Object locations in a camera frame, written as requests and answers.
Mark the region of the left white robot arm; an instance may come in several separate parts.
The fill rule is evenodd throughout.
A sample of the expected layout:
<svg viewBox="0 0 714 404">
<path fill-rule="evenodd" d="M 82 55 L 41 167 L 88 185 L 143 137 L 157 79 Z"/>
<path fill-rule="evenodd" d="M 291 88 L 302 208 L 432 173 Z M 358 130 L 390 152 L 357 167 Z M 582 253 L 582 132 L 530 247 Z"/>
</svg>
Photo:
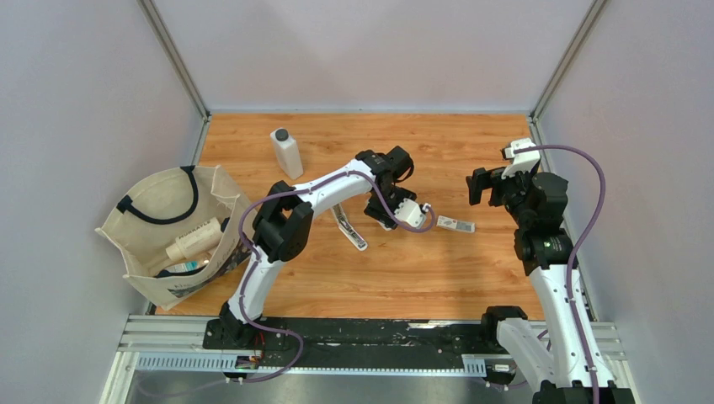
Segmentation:
<svg viewBox="0 0 714 404">
<path fill-rule="evenodd" d="M 388 153 L 365 150 L 311 182 L 275 183 L 266 197 L 253 203 L 253 236 L 240 235 L 251 253 L 248 267 L 219 314 L 226 340 L 239 349 L 254 344 L 261 328 L 256 321 L 280 270 L 305 249 L 315 218 L 345 200 L 368 194 L 365 214 L 388 231 L 427 231 L 431 225 L 426 220 L 436 217 L 432 207 L 419 204 L 414 192 L 398 185 L 413 168 L 413 159 L 399 146 Z"/>
</svg>

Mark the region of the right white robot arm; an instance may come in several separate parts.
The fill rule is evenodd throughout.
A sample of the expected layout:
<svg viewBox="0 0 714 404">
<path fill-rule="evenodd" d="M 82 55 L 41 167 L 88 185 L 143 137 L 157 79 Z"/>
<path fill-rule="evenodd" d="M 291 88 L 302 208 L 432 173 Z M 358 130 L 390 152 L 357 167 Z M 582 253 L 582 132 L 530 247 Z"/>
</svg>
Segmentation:
<svg viewBox="0 0 714 404">
<path fill-rule="evenodd" d="M 597 345 L 572 258 L 573 243 L 561 227 L 567 180 L 531 171 L 508 177 L 504 168 L 476 169 L 466 179 L 470 205 L 490 190 L 489 205 L 503 206 L 517 225 L 514 250 L 545 314 L 543 343 L 518 306 L 490 306 L 482 315 L 482 345 L 506 350 L 534 403 L 633 403 L 632 390 L 618 385 Z"/>
</svg>

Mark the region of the grey staple box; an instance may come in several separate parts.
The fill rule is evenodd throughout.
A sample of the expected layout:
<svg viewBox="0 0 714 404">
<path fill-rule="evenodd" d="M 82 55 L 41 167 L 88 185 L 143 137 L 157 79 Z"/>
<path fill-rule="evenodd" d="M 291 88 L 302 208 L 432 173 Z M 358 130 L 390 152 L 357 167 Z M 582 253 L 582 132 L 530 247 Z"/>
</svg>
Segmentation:
<svg viewBox="0 0 714 404">
<path fill-rule="evenodd" d="M 437 227 L 464 233 L 474 233 L 476 229 L 475 224 L 472 222 L 460 221 L 443 215 L 438 216 Z"/>
</svg>

